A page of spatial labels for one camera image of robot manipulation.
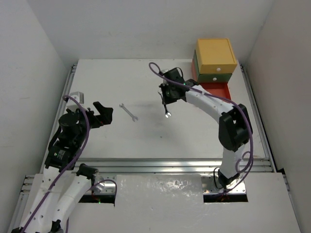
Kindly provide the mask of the silver combination wrench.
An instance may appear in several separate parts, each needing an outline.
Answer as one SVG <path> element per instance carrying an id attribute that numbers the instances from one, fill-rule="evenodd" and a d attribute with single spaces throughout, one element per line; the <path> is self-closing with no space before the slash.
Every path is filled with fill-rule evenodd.
<path id="1" fill-rule="evenodd" d="M 168 109 L 167 109 L 167 106 L 166 106 L 166 103 L 164 102 L 162 93 L 161 93 L 160 91 L 158 91 L 158 94 L 159 94 L 160 97 L 161 97 L 161 103 L 162 103 L 162 105 L 163 105 L 163 107 L 164 107 L 164 109 L 165 109 L 165 117 L 166 117 L 166 118 L 171 117 L 172 115 L 171 115 L 171 113 L 170 113 L 170 112 L 168 111 Z"/>

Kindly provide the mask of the silver open-end wrench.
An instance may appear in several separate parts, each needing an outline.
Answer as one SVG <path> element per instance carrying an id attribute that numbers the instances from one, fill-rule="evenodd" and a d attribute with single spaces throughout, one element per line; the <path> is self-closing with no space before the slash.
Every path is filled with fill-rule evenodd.
<path id="1" fill-rule="evenodd" d="M 131 117 L 131 119 L 132 119 L 134 122 L 138 120 L 138 117 L 135 116 L 134 114 L 132 114 L 132 113 L 124 106 L 123 103 L 121 103 L 121 104 L 119 105 L 119 107 L 122 108 L 122 109 Z"/>

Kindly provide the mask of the green drawer box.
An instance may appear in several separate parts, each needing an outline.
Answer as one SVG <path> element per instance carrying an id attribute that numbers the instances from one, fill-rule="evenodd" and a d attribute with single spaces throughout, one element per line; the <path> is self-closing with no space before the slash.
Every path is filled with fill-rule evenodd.
<path id="1" fill-rule="evenodd" d="M 196 51 L 194 51 L 191 63 L 192 78 L 198 83 L 227 83 L 232 73 L 229 74 L 201 74 L 199 73 Z"/>

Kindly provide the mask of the red drawer box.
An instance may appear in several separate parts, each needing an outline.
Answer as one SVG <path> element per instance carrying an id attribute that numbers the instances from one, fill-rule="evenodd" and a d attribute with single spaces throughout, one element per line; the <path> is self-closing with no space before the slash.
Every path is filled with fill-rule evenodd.
<path id="1" fill-rule="evenodd" d="M 228 83 L 199 83 L 206 91 L 211 94 L 231 99 Z"/>

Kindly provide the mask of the yellow drawer box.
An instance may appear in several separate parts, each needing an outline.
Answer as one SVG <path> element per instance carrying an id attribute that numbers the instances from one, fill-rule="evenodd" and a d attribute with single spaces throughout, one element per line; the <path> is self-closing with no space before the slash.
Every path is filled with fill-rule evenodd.
<path id="1" fill-rule="evenodd" d="M 200 38 L 195 51 L 200 74 L 232 74 L 237 66 L 228 38 Z"/>

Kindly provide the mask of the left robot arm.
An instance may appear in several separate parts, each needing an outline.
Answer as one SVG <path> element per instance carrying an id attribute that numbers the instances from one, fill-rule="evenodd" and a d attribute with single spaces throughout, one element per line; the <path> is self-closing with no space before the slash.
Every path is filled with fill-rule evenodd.
<path id="1" fill-rule="evenodd" d="M 48 146 L 40 187 L 26 218 L 12 230 L 14 233 L 64 232 L 71 212 L 96 183 L 98 170 L 86 164 L 81 164 L 71 177 L 90 130 L 112 122 L 113 108 L 104 107 L 98 101 L 93 105 L 98 115 L 75 100 L 69 101 Z"/>

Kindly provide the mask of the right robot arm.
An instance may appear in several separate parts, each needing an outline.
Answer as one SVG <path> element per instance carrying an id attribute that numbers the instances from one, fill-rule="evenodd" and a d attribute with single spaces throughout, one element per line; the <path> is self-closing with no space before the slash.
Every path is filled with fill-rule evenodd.
<path id="1" fill-rule="evenodd" d="M 222 188 L 226 188 L 243 172 L 240 161 L 247 154 L 245 146 L 253 133 L 246 107 L 209 93 L 193 79 L 184 80 L 176 67 L 161 70 L 158 74 L 163 78 L 159 87 L 164 106 L 183 100 L 201 109 L 218 123 L 218 139 L 223 146 L 218 181 Z"/>

